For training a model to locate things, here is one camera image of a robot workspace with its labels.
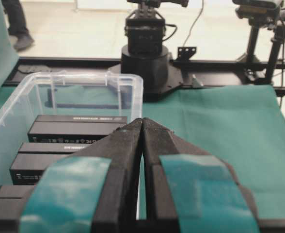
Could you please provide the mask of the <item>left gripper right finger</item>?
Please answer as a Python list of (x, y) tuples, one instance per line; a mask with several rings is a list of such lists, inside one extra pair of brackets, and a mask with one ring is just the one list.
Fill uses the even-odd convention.
[(159, 233), (255, 233), (256, 205), (233, 167), (142, 121), (147, 218)]

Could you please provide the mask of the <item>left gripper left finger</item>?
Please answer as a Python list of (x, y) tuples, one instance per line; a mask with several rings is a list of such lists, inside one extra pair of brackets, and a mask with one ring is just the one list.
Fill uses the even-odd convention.
[(136, 220), (142, 119), (51, 164), (20, 218), (22, 233), (131, 233)]

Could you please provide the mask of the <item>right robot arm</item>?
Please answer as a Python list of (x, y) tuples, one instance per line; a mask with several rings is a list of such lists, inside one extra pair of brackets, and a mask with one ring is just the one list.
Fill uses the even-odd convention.
[(168, 40), (169, 24), (157, 11), (160, 0), (137, 0), (138, 8), (127, 18), (121, 63), (110, 68), (114, 73), (135, 74), (143, 79), (143, 98), (156, 101), (180, 88), (199, 84), (194, 76), (173, 65), (171, 54), (163, 42)]

